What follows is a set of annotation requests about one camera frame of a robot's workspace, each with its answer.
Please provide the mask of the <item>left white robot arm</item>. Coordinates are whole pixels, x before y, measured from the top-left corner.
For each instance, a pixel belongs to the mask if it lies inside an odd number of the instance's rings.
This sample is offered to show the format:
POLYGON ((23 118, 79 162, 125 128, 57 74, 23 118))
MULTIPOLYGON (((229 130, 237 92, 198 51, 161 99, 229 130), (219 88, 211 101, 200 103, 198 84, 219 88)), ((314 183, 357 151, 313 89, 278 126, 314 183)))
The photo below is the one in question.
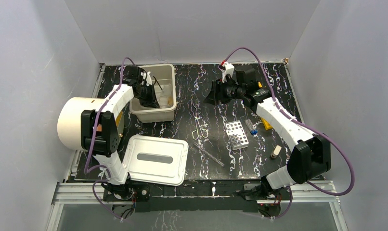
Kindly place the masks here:
POLYGON ((84 173, 101 168, 107 173, 106 182, 117 185, 115 194, 121 200, 133 196, 134 188, 126 183, 129 176, 117 152, 120 132, 116 119, 122 117, 124 107, 133 99, 142 106, 159 108, 155 94, 158 80, 139 66, 120 68, 119 82, 103 99, 97 109, 85 109, 80 116, 81 146, 88 152, 84 173))

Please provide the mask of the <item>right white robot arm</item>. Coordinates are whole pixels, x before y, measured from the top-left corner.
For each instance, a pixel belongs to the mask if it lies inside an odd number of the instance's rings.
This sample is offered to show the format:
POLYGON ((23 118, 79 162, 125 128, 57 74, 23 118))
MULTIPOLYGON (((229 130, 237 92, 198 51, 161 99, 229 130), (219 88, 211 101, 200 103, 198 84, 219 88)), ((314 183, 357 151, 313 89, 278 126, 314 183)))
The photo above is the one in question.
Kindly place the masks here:
POLYGON ((237 99, 265 119, 292 152, 286 166, 261 178, 259 190, 265 198, 274 199, 281 188, 303 184, 330 170, 330 142, 299 125, 271 92, 256 81, 254 68, 225 72, 223 78, 212 81, 204 102, 217 106, 237 99))

